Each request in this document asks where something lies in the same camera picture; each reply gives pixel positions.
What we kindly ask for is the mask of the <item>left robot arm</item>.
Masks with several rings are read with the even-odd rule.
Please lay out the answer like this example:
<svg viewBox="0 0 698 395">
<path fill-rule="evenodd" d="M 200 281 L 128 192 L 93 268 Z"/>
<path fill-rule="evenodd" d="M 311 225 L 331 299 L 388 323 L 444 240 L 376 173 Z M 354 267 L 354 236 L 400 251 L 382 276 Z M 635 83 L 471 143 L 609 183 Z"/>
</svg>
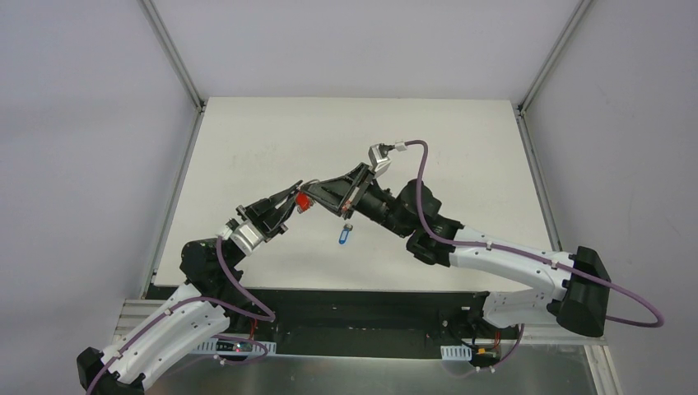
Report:
<svg viewBox="0 0 698 395">
<path fill-rule="evenodd" d="M 240 284 L 235 266 L 261 244 L 286 231 L 300 184 L 237 208 L 210 239 L 188 242 L 180 269 L 186 279 L 122 341 L 77 357 L 88 394 L 142 394 L 174 363 L 226 329 L 243 332 L 250 321 L 276 319 L 271 308 Z"/>
</svg>

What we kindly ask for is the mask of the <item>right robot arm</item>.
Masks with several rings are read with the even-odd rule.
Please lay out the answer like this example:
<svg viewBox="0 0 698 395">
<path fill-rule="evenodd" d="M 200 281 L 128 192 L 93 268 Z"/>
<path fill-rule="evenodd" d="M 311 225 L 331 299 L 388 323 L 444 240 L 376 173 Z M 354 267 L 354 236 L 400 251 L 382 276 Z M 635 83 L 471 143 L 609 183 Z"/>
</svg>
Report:
<svg viewBox="0 0 698 395">
<path fill-rule="evenodd" d="M 586 337 L 604 334 L 611 279 L 594 249 L 543 251 L 494 238 L 442 216 L 440 200 L 417 179 L 392 195 L 367 164 L 300 190 L 337 216 L 358 212 L 407 239 L 407 251 L 427 265 L 487 272 L 525 285 L 523 291 L 486 293 L 483 305 L 467 316 L 468 329 L 478 337 L 549 322 Z"/>
</svg>

